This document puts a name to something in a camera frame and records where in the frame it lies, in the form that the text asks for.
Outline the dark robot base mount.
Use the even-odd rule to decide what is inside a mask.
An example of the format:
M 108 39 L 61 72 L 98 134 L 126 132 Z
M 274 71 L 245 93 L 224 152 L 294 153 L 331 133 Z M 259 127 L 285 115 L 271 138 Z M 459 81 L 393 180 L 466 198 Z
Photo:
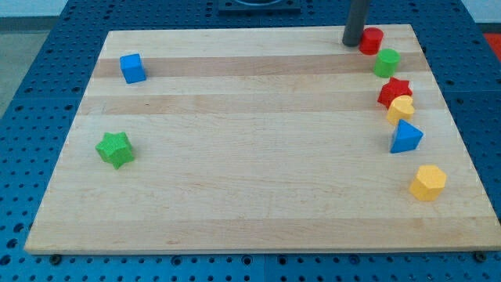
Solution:
M 215 3 L 220 14 L 301 11 L 300 0 L 217 0 Z

